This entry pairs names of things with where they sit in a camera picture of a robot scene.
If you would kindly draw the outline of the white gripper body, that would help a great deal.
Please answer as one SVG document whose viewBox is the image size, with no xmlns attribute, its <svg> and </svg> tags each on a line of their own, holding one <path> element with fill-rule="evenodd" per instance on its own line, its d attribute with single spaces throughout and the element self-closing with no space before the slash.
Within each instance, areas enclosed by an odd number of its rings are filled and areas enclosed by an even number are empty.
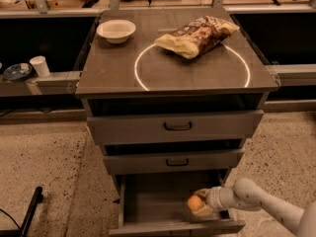
<svg viewBox="0 0 316 237">
<path fill-rule="evenodd" d="M 206 196 L 207 205 L 216 212 L 225 211 L 228 207 L 224 204 L 225 188 L 213 187 Z"/>
</svg>

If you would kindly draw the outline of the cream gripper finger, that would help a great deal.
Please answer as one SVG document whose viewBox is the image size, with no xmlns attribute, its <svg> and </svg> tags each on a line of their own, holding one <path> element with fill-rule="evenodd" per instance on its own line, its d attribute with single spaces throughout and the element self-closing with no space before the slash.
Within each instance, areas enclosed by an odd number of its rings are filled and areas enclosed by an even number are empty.
<svg viewBox="0 0 316 237">
<path fill-rule="evenodd" d="M 195 216 L 202 217 L 211 215 L 213 213 L 213 209 L 204 202 L 195 203 L 192 208 L 192 213 Z"/>
<path fill-rule="evenodd" d="M 195 195 L 198 196 L 199 198 L 206 199 L 208 192 L 209 192 L 209 189 L 200 189 L 200 190 L 195 191 Z"/>
</svg>

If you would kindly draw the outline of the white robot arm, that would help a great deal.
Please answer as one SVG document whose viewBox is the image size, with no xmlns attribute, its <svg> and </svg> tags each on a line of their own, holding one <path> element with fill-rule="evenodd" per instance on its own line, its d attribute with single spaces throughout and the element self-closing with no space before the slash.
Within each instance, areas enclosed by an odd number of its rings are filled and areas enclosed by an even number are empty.
<svg viewBox="0 0 316 237">
<path fill-rule="evenodd" d="M 247 178 L 238 179 L 232 187 L 197 190 L 190 196 L 187 205 L 197 217 L 229 208 L 263 209 L 296 237 L 316 237 L 316 201 L 303 209 L 269 194 Z"/>
</svg>

